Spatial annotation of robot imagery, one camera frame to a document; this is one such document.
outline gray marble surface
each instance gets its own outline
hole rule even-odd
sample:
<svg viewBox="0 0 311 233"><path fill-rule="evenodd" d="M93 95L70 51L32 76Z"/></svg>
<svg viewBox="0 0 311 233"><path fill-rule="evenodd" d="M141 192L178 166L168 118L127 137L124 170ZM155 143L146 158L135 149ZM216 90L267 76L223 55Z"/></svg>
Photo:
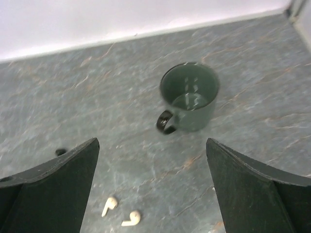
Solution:
<svg viewBox="0 0 311 233"><path fill-rule="evenodd" d="M218 72L214 118L162 135L159 82L184 61ZM98 137L82 233L224 233L208 137L311 177L311 56L283 15L6 63L0 78L0 177ZM101 218L110 195L119 206ZM121 227L135 209L141 223Z"/></svg>

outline wireless earbud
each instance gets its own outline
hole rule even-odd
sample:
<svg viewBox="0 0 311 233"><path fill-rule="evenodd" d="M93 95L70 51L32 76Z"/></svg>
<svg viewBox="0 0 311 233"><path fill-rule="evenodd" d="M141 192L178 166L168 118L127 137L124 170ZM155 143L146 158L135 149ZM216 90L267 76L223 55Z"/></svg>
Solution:
<svg viewBox="0 0 311 233"><path fill-rule="evenodd" d="M130 221L123 221L121 226L127 227L127 226L135 226L140 221L140 213L138 211L133 211L130 213Z"/></svg>
<svg viewBox="0 0 311 233"><path fill-rule="evenodd" d="M114 197L109 197L104 206L102 217L106 216L108 209L113 210L114 208L117 207L117 205L118 205L117 199L115 199Z"/></svg>

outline mug rim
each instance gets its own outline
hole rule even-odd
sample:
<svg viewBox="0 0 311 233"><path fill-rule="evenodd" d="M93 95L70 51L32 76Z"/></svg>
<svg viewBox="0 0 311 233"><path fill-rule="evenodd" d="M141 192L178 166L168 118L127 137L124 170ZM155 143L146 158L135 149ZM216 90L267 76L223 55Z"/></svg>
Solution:
<svg viewBox="0 0 311 233"><path fill-rule="evenodd" d="M180 107L176 107L174 106L174 108L177 108L177 109L180 109L182 111L195 111L195 110L199 110L201 108L205 108L206 106L209 106L211 103L214 102L214 100L216 99L217 95L218 95L218 92L219 92L219 89L220 89L220 82L219 82L219 78L218 78L218 74L214 71L214 69L212 69L211 67L207 66L207 65L204 65L202 63L199 63L199 62L183 62L183 63L179 63L175 66L173 66L172 68L170 68L168 71L165 72L165 74L163 75L162 79L161 79L161 82L160 82L160 93L161 93L161 96L163 98L163 100L168 104L168 105L172 105L171 103L169 103L166 98L164 97L164 93L162 92L162 86L163 86L163 81L165 79L165 77L167 76L167 74L172 70L172 69L175 69L176 67L179 67L179 66L185 66L185 65L193 65L193 66L197 66L197 65L200 65L204 68L207 68L209 69L209 71L211 71L213 73L213 77L217 83L217 91L216 91L216 94L215 96L213 97L212 101L211 102L208 102L207 104L203 105L203 106L200 106L198 108L195 108L195 109L192 109L192 110L187 110L187 109L184 109L184 108L180 108Z"/></svg>

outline wall baseboard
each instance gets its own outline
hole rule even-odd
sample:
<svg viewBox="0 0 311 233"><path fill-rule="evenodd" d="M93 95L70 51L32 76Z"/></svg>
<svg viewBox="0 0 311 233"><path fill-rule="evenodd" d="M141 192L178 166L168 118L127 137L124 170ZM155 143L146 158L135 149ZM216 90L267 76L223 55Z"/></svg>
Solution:
<svg viewBox="0 0 311 233"><path fill-rule="evenodd" d="M23 59L38 57L38 56L46 56L49 54L62 53L62 52L71 51L71 50L79 50L79 49L84 49L84 48L97 47L101 45L113 44L113 43L118 43L118 42L123 42L123 41L128 41L128 40L135 40L135 39L151 37L151 36L160 35L160 34L175 33L175 32L180 32L180 31L213 26L213 25L237 22L237 21L254 19L254 18L259 18L259 17L267 17L267 16L272 16L272 15L278 15L278 14L283 14L285 10L286 10L286 7L281 8L281 9L266 11L262 13L249 14L249 15L220 19L220 20L209 21L209 22L195 23L191 25L172 27L172 28L163 29L163 30L145 32L145 33L135 33L135 34L132 33L129 35L123 35L121 37L105 39L102 41L89 40L85 43L76 43L70 46L65 44L65 45L58 45L58 46L45 46L44 48L39 47L39 48L35 48L32 50L22 51L19 53L20 55L17 55L17 56L11 56L5 59L0 58L0 63L23 60Z"/></svg>

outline white wall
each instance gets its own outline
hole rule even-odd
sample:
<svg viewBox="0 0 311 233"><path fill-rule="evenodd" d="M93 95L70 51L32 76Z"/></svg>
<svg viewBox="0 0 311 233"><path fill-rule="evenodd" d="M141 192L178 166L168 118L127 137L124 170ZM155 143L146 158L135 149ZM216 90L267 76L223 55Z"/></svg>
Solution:
<svg viewBox="0 0 311 233"><path fill-rule="evenodd" d="M0 0L0 61L253 14L276 14L289 3L290 0Z"/></svg>
<svg viewBox="0 0 311 233"><path fill-rule="evenodd" d="M309 0L299 15L296 28L301 33L311 51L311 1Z"/></svg>

